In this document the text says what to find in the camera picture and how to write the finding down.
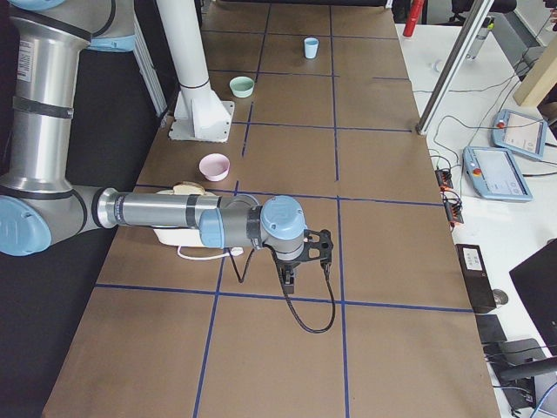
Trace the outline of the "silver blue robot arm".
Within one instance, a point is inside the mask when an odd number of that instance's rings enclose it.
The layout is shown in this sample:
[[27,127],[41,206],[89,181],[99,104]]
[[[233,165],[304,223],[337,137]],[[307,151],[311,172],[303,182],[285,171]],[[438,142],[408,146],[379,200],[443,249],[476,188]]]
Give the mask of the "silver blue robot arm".
[[131,1],[13,1],[20,36],[10,168],[1,178],[1,250],[39,253],[80,233],[114,226],[192,229],[205,247],[268,248],[285,291],[309,259],[297,200],[264,204],[220,198],[119,192],[72,185],[65,177],[80,52],[131,51]]

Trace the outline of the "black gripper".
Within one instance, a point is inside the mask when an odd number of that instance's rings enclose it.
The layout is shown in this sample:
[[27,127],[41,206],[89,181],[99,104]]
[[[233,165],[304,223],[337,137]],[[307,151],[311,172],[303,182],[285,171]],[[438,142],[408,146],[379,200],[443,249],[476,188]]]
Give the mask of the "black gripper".
[[280,283],[283,288],[286,288],[288,293],[295,292],[295,279],[296,269],[300,262],[295,260],[280,260],[275,259],[275,266],[280,278]]

